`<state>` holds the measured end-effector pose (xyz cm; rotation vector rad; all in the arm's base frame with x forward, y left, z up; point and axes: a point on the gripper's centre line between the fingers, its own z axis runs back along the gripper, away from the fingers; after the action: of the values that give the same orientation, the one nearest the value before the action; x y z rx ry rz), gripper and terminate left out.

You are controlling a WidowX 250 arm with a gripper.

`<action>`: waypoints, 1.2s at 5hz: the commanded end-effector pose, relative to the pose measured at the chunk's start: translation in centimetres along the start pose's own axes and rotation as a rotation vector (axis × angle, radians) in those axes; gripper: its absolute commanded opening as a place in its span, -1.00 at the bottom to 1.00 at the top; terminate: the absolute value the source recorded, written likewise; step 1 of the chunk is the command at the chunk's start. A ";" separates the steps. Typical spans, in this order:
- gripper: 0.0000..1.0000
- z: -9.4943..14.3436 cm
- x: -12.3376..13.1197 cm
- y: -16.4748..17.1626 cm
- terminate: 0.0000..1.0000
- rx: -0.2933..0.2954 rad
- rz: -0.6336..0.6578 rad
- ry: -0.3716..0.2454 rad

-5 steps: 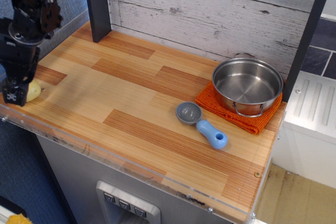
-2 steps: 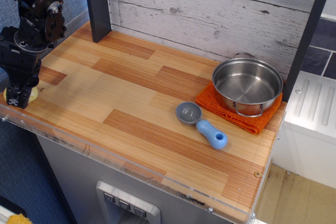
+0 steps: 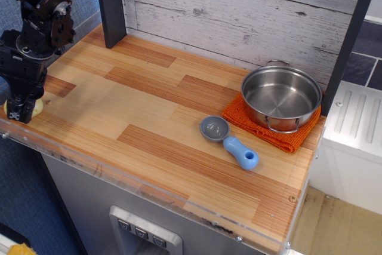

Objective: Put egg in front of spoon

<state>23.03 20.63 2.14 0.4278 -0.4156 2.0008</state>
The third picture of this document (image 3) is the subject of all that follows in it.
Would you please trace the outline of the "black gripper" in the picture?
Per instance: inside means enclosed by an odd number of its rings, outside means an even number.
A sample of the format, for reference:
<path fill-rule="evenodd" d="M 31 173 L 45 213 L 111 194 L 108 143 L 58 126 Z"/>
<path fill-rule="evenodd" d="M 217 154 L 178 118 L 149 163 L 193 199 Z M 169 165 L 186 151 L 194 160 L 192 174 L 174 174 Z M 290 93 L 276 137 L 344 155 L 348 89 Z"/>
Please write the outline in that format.
<path fill-rule="evenodd" d="M 32 60 L 17 49 L 19 36 L 16 30 L 6 30 L 1 35 L 1 102 L 8 99 L 8 119 L 28 124 L 35 99 L 44 95 L 47 68 L 44 62 Z"/>

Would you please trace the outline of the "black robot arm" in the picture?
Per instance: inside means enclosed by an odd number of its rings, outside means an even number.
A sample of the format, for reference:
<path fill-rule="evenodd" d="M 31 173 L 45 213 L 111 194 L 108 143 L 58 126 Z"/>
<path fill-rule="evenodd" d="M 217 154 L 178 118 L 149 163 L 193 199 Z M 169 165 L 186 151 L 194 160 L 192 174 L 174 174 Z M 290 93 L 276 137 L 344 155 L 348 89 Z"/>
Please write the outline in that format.
<path fill-rule="evenodd" d="M 21 31 L 1 35 L 1 103 L 7 118 L 29 123 L 36 101 L 44 95 L 46 61 L 62 55 L 76 34 L 71 0 L 17 0 Z"/>

